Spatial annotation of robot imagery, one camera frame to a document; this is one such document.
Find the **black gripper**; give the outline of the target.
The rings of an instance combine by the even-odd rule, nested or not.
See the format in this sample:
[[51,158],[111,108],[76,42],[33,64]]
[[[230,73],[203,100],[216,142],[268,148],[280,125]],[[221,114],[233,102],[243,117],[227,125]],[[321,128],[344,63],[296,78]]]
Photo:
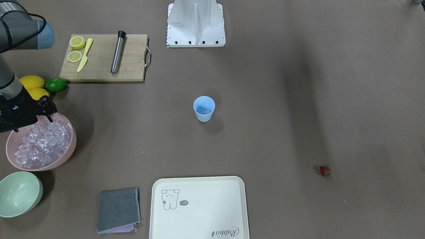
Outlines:
[[0,97],[0,132],[18,130],[37,122],[36,112],[38,103],[30,96],[25,88],[22,88],[17,96],[6,99]]

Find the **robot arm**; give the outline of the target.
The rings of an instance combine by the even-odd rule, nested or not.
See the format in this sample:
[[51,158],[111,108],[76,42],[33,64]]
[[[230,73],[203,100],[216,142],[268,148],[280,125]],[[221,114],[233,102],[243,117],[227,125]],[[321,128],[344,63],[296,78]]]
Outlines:
[[[29,13],[16,0],[0,3],[0,50],[46,49],[55,37],[50,24],[40,15]],[[38,116],[51,116],[57,107],[49,96],[33,99],[3,57],[0,58],[1,122],[0,131],[15,131],[34,124]]]

